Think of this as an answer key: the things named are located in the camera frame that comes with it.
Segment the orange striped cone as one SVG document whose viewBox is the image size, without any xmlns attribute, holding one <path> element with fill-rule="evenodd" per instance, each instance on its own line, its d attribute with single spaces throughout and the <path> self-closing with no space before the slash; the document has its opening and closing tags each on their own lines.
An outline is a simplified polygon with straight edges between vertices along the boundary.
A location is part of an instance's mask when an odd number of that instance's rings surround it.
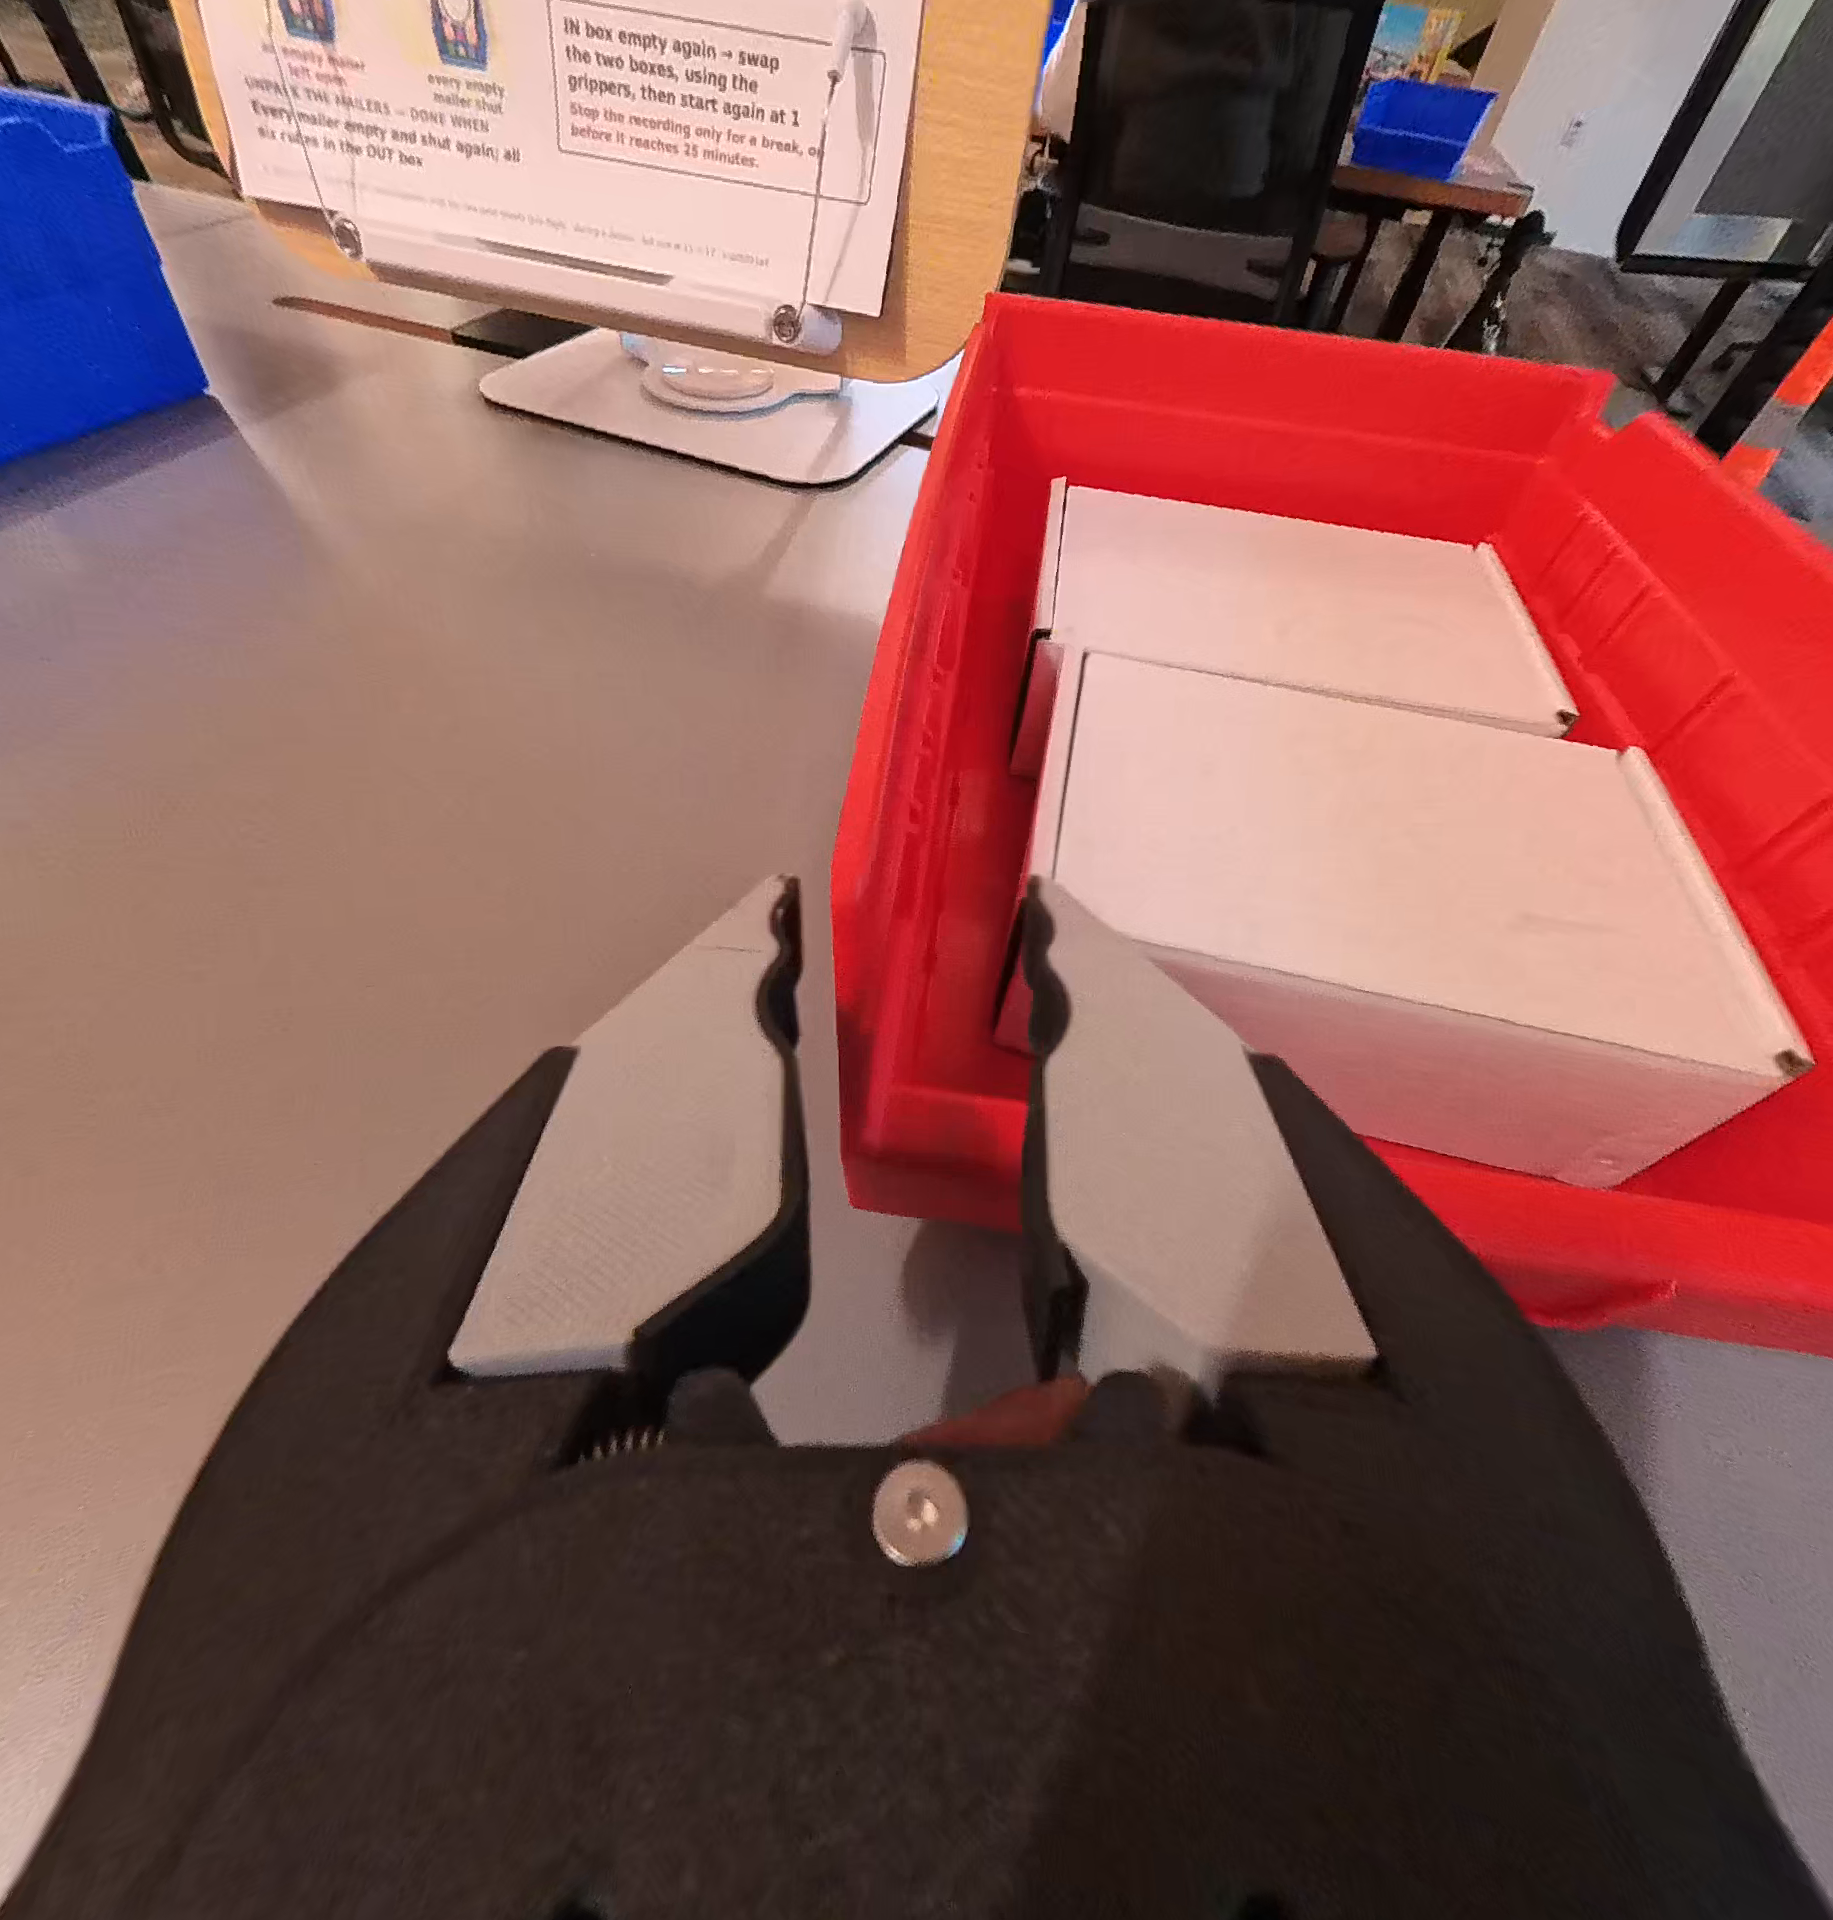
<svg viewBox="0 0 1833 1920">
<path fill-rule="evenodd" d="M 1742 431 L 1719 468 L 1727 480 L 1746 490 L 1760 490 L 1796 440 L 1796 431 L 1806 412 L 1833 381 L 1833 316 L 1818 328 L 1818 336 L 1796 357 L 1793 367 L 1776 383 L 1761 410 Z"/>
</svg>

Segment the small blue bin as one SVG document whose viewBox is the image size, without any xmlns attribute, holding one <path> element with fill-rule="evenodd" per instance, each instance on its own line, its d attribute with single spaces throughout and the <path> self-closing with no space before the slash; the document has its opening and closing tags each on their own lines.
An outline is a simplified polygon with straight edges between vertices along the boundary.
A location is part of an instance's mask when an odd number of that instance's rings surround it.
<svg viewBox="0 0 1833 1920">
<path fill-rule="evenodd" d="M 1355 119 L 1351 163 L 1449 181 L 1460 168 L 1499 93 L 1418 78 L 1372 81 Z"/>
</svg>

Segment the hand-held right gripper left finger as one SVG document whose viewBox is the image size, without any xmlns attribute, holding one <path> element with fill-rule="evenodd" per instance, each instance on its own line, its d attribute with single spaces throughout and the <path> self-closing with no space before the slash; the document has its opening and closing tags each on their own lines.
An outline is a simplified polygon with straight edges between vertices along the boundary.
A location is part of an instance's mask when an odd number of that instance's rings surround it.
<svg viewBox="0 0 1833 1920">
<path fill-rule="evenodd" d="M 450 1343 L 463 1376 L 745 1380 L 809 1313 L 801 884 L 762 877 L 574 1041 Z"/>
</svg>

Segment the framed monitor on stand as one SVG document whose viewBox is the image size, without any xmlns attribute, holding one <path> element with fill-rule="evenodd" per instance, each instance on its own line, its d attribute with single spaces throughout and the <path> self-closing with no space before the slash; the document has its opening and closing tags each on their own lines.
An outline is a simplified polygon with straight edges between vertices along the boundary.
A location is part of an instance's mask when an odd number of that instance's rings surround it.
<svg viewBox="0 0 1833 1920">
<path fill-rule="evenodd" d="M 1833 247 L 1833 2 L 1738 2 L 1618 226 L 1662 278 L 1798 279 Z"/>
</svg>

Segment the red plastic bin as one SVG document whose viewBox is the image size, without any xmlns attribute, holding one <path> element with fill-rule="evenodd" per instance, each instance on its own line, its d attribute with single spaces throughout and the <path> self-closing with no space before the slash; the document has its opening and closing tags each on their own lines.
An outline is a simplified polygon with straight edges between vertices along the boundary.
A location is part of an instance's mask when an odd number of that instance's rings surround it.
<svg viewBox="0 0 1833 1920">
<path fill-rule="evenodd" d="M 1017 1226 L 996 1043 L 1030 798 L 1010 774 L 1050 486 L 1493 543 L 1648 753 L 1814 1045 L 1789 1095 L 1618 1191 L 1394 1173 L 1548 1325 L 1833 1358 L 1833 552 L 1600 373 L 988 295 L 911 511 L 833 848 L 841 1161 L 874 1211 Z"/>
</svg>

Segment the wooden table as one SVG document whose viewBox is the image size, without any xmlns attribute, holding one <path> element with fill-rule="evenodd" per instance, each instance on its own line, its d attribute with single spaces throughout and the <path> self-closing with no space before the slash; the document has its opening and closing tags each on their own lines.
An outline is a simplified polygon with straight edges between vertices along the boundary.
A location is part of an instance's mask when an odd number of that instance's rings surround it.
<svg viewBox="0 0 1833 1920">
<path fill-rule="evenodd" d="M 1548 221 L 1536 208 L 1536 186 L 1517 180 L 1515 168 L 1495 153 L 1466 153 L 1445 180 L 1392 171 L 1351 155 L 1335 168 L 1327 208 L 1363 219 L 1360 247 L 1351 256 L 1327 308 L 1323 325 L 1330 332 L 1339 332 L 1347 322 L 1351 303 L 1384 226 L 1398 226 L 1412 216 L 1426 221 L 1384 303 L 1384 316 L 1377 325 L 1379 341 L 1406 337 L 1451 231 L 1491 226 L 1503 231 L 1499 266 L 1508 266 L 1508 272 L 1500 288 L 1508 288 L 1525 256 L 1548 239 Z"/>
</svg>

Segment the blue plastic bin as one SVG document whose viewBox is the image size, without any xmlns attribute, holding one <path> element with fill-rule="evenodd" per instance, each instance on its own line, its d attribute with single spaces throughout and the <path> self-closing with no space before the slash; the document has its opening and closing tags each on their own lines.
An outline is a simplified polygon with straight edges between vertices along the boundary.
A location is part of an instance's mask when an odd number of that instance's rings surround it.
<svg viewBox="0 0 1833 1920">
<path fill-rule="evenodd" d="M 0 468 L 206 394 L 112 114 L 0 86 Z"/>
</svg>

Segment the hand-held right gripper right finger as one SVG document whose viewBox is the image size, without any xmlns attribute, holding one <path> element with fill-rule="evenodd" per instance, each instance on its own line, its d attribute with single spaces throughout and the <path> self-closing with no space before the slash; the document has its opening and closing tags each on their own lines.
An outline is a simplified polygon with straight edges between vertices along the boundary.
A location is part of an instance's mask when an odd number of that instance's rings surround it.
<svg viewBox="0 0 1833 1920">
<path fill-rule="evenodd" d="M 1025 893 L 1025 1329 L 1040 1378 L 1363 1376 L 1377 1343 L 1240 1036 L 1056 881 Z"/>
</svg>

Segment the instruction sheet on stand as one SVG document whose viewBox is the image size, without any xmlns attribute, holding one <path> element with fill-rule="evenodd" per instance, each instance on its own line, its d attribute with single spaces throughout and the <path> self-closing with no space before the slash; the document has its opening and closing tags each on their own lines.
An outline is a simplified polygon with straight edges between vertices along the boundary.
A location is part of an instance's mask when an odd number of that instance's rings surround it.
<svg viewBox="0 0 1833 1920">
<path fill-rule="evenodd" d="M 338 247 L 322 212 L 257 201 L 247 186 L 239 196 L 259 226 L 329 284 L 331 301 L 354 303 L 356 288 L 392 284 L 463 303 L 474 319 L 495 308 L 517 313 L 511 332 L 517 352 L 554 346 L 576 325 L 729 349 L 863 383 L 903 383 L 941 370 L 968 346 L 984 301 L 1001 279 L 1030 126 L 1033 48 L 1044 21 L 1047 4 L 926 7 L 882 312 L 849 316 L 841 344 L 825 354 L 737 341 L 717 325 L 644 319 L 602 295 L 591 303 L 527 293 L 498 266 L 376 270 Z"/>
</svg>

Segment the white cardboard mailer box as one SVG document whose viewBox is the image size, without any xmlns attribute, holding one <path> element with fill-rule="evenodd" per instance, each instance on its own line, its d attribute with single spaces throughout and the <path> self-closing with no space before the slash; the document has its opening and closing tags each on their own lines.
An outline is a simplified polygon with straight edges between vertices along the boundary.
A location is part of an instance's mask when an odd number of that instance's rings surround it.
<svg viewBox="0 0 1833 1920">
<path fill-rule="evenodd" d="M 1493 543 L 1096 490 L 1060 474 L 1010 770 L 1038 777 L 1092 651 L 1537 737 L 1577 701 Z"/>
<path fill-rule="evenodd" d="M 1618 1187 L 1814 1070 L 1644 749 L 1089 651 L 1025 877 L 1470 1164 Z"/>
</svg>

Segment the printed instruction sheet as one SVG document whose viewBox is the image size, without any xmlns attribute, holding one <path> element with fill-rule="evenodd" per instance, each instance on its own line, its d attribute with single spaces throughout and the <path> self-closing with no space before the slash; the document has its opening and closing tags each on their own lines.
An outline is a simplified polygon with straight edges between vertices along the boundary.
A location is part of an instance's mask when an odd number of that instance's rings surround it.
<svg viewBox="0 0 1833 1920">
<path fill-rule="evenodd" d="M 751 301 L 801 288 L 836 2 L 333 2 L 367 264 L 478 250 Z M 811 308 L 882 312 L 926 4 L 867 4 L 838 93 Z M 257 201 L 317 212 L 264 2 L 198 4 Z"/>
</svg>

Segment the black office chair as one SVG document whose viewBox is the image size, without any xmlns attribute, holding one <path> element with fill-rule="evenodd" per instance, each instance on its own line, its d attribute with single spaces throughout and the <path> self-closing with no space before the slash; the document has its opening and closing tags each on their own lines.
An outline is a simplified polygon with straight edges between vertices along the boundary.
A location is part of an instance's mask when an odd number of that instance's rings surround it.
<svg viewBox="0 0 1833 1920">
<path fill-rule="evenodd" d="M 1035 293 L 1312 325 L 1365 221 L 1335 173 L 1384 7 L 1072 4 L 1047 61 Z"/>
</svg>

